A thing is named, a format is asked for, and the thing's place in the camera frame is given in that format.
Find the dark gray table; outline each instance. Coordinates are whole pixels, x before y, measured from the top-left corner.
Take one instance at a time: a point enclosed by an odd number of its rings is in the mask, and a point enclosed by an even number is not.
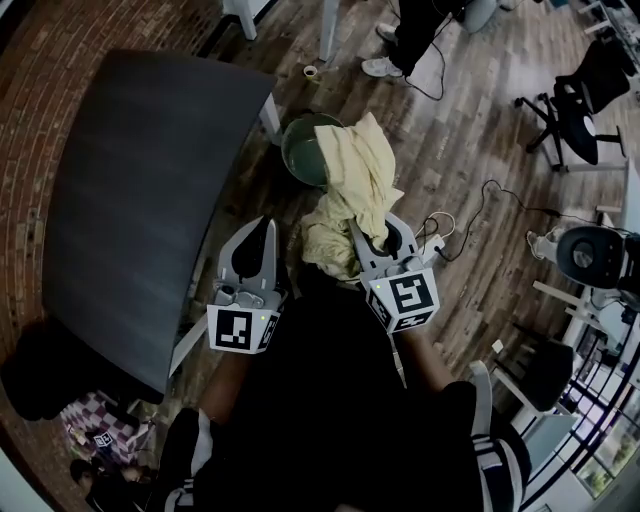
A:
[[[213,60],[111,51],[73,123],[47,220],[44,306],[146,400],[166,391],[205,231],[259,114],[277,142],[275,82]]]

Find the checkered fabric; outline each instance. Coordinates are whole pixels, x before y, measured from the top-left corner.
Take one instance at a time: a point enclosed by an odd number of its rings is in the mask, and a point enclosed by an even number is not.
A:
[[[113,442],[109,445],[113,461],[118,464],[131,464],[149,438],[152,427],[149,424],[141,424],[140,428],[136,430],[109,414],[105,404],[106,402],[101,396],[88,393],[85,397],[64,408],[60,416],[69,442],[72,447],[77,445],[77,435],[80,434],[86,437],[89,446],[95,448],[95,441],[87,436],[87,433],[97,431],[103,434],[109,432],[113,438]]]

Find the yellow cloth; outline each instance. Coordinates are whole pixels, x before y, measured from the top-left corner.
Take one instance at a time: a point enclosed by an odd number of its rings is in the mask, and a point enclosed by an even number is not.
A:
[[[393,188],[396,160],[371,113],[353,127],[317,126],[315,131],[328,186],[316,209],[302,218],[302,259],[346,280],[360,271],[347,221],[355,218],[380,248],[388,234],[385,214],[403,193]]]

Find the white sneaker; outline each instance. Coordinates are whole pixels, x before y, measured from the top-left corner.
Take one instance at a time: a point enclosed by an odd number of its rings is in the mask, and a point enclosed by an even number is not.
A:
[[[396,28],[387,23],[378,23],[376,26],[376,34],[378,34],[387,43],[398,44]]]
[[[525,238],[527,239],[527,243],[529,244],[529,248],[531,249],[531,254],[537,260],[543,260],[544,258],[538,254],[536,251],[536,245],[538,241],[539,235],[536,235],[533,231],[527,231]]]
[[[385,76],[398,78],[402,76],[402,70],[395,67],[389,57],[362,61],[362,71],[374,78],[384,78]]]

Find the brick floor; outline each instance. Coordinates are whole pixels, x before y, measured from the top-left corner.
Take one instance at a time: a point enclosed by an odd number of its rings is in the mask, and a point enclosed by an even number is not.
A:
[[[14,33],[0,56],[0,363],[13,352],[21,328],[42,315],[52,184],[101,59],[111,48],[195,54],[220,12],[219,0],[47,0],[36,2]],[[22,421],[4,391],[0,422],[55,508],[85,510],[68,476],[61,426]]]

